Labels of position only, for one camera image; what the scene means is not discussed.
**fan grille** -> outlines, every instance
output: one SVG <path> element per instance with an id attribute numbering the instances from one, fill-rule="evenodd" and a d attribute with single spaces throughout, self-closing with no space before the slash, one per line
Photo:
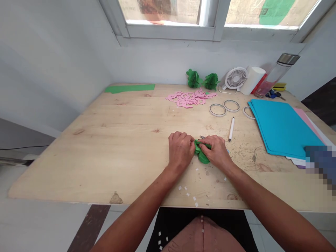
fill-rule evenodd
<path id="1" fill-rule="evenodd" d="M 235 70 L 232 72 L 228 77 L 227 77 L 227 85 L 232 87 L 232 88 L 237 88 L 241 86 L 245 80 L 246 80 L 246 72 L 239 69 Z"/>

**pen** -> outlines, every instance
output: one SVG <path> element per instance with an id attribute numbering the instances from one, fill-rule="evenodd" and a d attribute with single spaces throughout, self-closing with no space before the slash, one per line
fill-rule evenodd
<path id="1" fill-rule="evenodd" d="M 231 142 L 231 139 L 232 139 L 232 133 L 233 133 L 233 126 L 235 124 L 235 117 L 232 118 L 232 121 L 231 121 L 231 128 L 230 128 L 230 134 L 229 134 L 229 142 Z"/>

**pink clothing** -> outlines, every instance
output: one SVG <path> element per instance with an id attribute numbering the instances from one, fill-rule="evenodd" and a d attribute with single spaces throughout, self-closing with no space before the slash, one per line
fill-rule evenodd
<path id="1" fill-rule="evenodd" d="M 196 217 L 162 252 L 246 252 L 240 243 L 225 229 L 208 217 Z"/>

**pixelated area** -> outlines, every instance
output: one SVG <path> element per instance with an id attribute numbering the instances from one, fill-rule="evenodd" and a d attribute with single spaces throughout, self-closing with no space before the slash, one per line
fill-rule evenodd
<path id="1" fill-rule="evenodd" d="M 336 196 L 336 146 L 306 146 L 306 173 L 318 174 Z"/>

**bottle cap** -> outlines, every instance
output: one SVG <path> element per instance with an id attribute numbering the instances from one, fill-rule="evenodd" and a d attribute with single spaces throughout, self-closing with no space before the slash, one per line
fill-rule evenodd
<path id="1" fill-rule="evenodd" d="M 287 65 L 294 65 L 299 58 L 300 55 L 283 53 L 277 62 Z"/>

